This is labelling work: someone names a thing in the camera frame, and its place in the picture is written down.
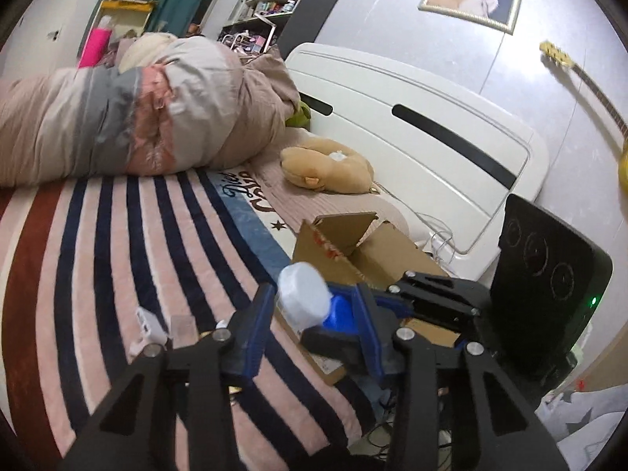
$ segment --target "star print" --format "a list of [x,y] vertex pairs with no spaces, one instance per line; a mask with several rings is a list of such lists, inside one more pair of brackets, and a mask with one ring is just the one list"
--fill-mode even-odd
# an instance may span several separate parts
[[589,409],[586,412],[586,414],[582,417],[582,420],[580,420],[578,423],[565,423],[569,434],[573,434],[574,432],[579,431],[583,426],[585,426],[587,423],[591,421],[592,410],[593,409]]
[[275,230],[282,230],[284,228],[287,228],[287,224],[283,223],[282,221],[277,221],[276,223],[273,223],[271,225]]
[[573,395],[575,392],[567,390],[563,393],[563,402],[567,402],[568,404],[571,404],[571,395]]

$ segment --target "plush toy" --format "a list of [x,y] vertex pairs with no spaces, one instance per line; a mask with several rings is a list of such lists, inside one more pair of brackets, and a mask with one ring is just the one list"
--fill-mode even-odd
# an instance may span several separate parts
[[307,127],[311,119],[310,107],[303,101],[299,101],[299,111],[286,120],[286,127]]
[[327,138],[283,149],[281,169],[295,186],[318,192],[368,193],[373,185],[373,168],[366,158]]

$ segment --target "white bed headboard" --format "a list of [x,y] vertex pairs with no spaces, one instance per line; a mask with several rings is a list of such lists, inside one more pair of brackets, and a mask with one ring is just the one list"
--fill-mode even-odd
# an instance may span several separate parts
[[539,135],[463,87],[387,58],[302,44],[287,65],[314,110],[311,131],[356,149],[377,182],[444,221],[452,272],[478,279],[498,255],[506,196],[532,200],[541,189],[549,160]]

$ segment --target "striped blanket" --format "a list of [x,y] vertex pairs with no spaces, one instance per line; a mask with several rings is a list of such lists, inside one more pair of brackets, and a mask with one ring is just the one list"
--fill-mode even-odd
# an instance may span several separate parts
[[[138,306],[165,328],[191,314],[200,332],[212,329],[274,283],[293,245],[242,171],[0,190],[0,407],[39,469],[55,468],[124,370]],[[356,384],[326,386],[276,322],[255,386],[232,412],[241,461],[260,471],[347,445],[374,422]]]

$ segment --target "black speaker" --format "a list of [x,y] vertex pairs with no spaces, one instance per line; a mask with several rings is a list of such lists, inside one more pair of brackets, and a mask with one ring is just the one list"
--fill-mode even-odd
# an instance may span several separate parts
[[585,330],[610,281],[606,252],[544,209],[509,195],[491,286],[491,322],[504,357],[545,380]]

